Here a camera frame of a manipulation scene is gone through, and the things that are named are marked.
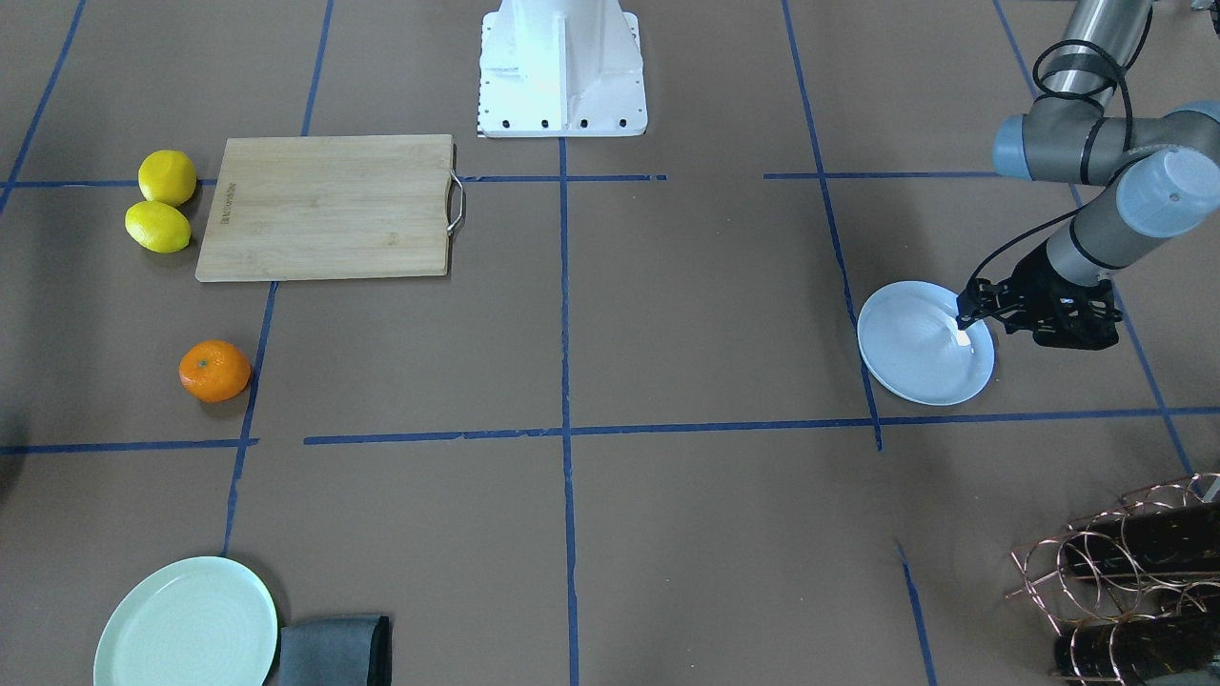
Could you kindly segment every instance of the orange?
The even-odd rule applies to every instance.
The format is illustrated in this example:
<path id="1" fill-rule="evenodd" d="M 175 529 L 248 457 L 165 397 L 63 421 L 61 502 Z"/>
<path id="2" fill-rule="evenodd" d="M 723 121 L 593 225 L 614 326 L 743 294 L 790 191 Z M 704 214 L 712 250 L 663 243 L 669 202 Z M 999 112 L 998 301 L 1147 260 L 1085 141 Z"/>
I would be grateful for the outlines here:
<path id="1" fill-rule="evenodd" d="M 178 364 L 178 380 L 205 403 L 228 400 L 250 382 L 250 360 L 232 343 L 204 341 Z"/>

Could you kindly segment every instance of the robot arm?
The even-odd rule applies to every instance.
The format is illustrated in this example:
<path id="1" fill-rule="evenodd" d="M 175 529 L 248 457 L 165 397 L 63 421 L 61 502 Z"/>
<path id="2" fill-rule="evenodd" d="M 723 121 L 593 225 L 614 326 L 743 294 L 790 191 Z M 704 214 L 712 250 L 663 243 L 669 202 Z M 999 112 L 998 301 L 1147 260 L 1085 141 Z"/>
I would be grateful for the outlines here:
<path id="1" fill-rule="evenodd" d="M 1220 209 L 1220 101 L 1183 105 L 1160 120 L 1131 116 L 1124 74 L 1147 35 L 1152 1 L 1080 0 L 1065 39 L 1035 65 L 1044 95 L 1000 126 L 997 171 L 1105 190 L 1043 225 L 1074 215 L 1009 278 L 993 284 L 976 271 L 958 298 L 960 328 L 996 317 L 1006 333 L 1032 331 L 1039 345 L 1114 345 L 1122 315 L 1109 277 Z M 1104 117 L 1116 90 L 1127 116 Z"/>

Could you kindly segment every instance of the white plate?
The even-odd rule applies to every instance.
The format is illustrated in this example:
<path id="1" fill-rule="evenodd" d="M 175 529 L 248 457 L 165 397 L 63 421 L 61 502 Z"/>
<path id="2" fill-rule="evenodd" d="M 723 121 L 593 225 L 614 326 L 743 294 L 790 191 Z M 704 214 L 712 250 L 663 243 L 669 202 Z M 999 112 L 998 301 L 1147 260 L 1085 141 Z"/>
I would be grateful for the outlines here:
<path id="1" fill-rule="evenodd" d="M 958 330 L 958 295 L 922 281 L 877 291 L 860 310 L 856 336 L 872 376 L 895 395 L 955 405 L 978 394 L 996 366 L 987 325 Z"/>
<path id="2" fill-rule="evenodd" d="M 276 652 L 276 607 L 253 571 L 190 558 L 142 581 L 106 623 L 94 686 L 260 686 Z"/>

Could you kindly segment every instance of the wooden cutting board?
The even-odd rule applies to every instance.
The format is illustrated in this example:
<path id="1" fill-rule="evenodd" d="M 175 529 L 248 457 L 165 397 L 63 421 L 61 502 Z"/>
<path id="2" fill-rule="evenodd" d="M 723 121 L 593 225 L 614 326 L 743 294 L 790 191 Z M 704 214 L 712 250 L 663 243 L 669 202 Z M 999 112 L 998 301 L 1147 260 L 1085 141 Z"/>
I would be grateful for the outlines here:
<path id="1" fill-rule="evenodd" d="M 451 135 L 232 138 L 199 281 L 442 276 Z"/>

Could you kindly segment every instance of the black cable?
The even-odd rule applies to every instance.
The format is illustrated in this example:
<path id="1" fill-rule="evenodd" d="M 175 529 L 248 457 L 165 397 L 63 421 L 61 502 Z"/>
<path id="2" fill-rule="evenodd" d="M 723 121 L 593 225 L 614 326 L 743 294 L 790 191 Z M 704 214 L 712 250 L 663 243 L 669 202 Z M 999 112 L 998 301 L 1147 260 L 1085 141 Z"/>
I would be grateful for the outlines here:
<path id="1" fill-rule="evenodd" d="M 1000 245 L 991 255 L 987 255 L 987 258 L 983 261 L 978 262 L 978 267 L 975 269 L 975 272 L 972 275 L 970 275 L 969 283 L 974 283 L 975 280 L 978 278 L 978 275 L 982 273 L 983 267 L 986 267 L 988 264 L 991 264 L 991 261 L 994 260 L 996 258 L 998 258 L 1000 255 L 1000 253 L 1003 253 L 1004 250 L 1008 250 L 1013 245 L 1016 245 L 1017 243 L 1025 240 L 1026 238 L 1033 236 L 1035 233 L 1038 233 L 1039 231 L 1046 231 L 1046 229 L 1050 228 L 1052 226 L 1055 226 L 1057 223 L 1059 223 L 1061 221 L 1070 220 L 1071 217 L 1078 215 L 1080 211 L 1083 210 L 1083 209 L 1085 208 L 1076 208 L 1075 210 L 1072 210 L 1070 212 L 1065 212 L 1063 215 L 1059 215 L 1058 217 L 1055 217 L 1055 218 L 1053 218 L 1053 220 L 1050 220 L 1050 221 L 1048 221 L 1046 223 L 1041 223 L 1041 225 L 1031 228 L 1030 231 L 1026 231 L 1021 236 L 1017 236 L 1016 238 L 1014 238 L 1014 239 L 1009 240 L 1008 243 Z"/>
<path id="2" fill-rule="evenodd" d="M 1148 32 L 1150 31 L 1152 31 L 1152 7 L 1148 7 L 1148 20 L 1144 22 L 1144 31 L 1139 35 L 1139 43 L 1136 44 L 1136 51 L 1131 54 L 1131 59 L 1127 60 L 1127 65 L 1122 68 L 1131 71 L 1131 67 L 1135 66 L 1136 60 L 1139 59 L 1139 52 L 1143 52 L 1143 45 L 1144 43 L 1148 42 Z"/>
<path id="3" fill-rule="evenodd" d="M 1104 83 L 1100 87 L 1089 90 L 1088 93 L 1069 93 L 1064 90 L 1052 90 L 1050 87 L 1048 87 L 1046 83 L 1047 78 L 1049 77 L 1046 74 L 1038 76 L 1038 71 L 1042 68 L 1042 62 L 1044 62 L 1046 59 L 1049 57 L 1052 52 L 1069 45 L 1078 45 L 1081 48 L 1093 51 L 1099 57 L 1102 57 L 1102 60 L 1105 62 L 1105 66 L 1110 68 L 1111 73 L 1096 74 L 1096 76 L 1099 76 L 1111 83 Z M 1125 76 L 1126 68 L 1122 65 L 1120 65 L 1118 60 L 1111 57 L 1110 54 L 1107 52 L 1100 45 L 1091 43 L 1088 40 L 1077 40 L 1075 38 L 1068 40 L 1060 40 L 1059 43 L 1055 43 L 1050 48 L 1047 48 L 1041 55 L 1038 55 L 1038 59 L 1033 62 L 1032 71 L 1033 71 L 1033 83 L 1035 85 L 1038 87 L 1038 90 L 1042 90 L 1049 98 L 1059 98 L 1060 100 L 1089 100 L 1093 95 L 1097 95 L 1098 93 L 1103 93 L 1118 85 L 1119 93 L 1122 95 L 1122 110 L 1125 115 L 1124 133 L 1122 133 L 1122 151 L 1126 153 L 1127 150 L 1131 149 L 1131 142 L 1132 138 L 1135 138 L 1136 117 L 1135 117 L 1135 111 L 1131 106 L 1131 93 L 1127 89 L 1127 79 Z"/>

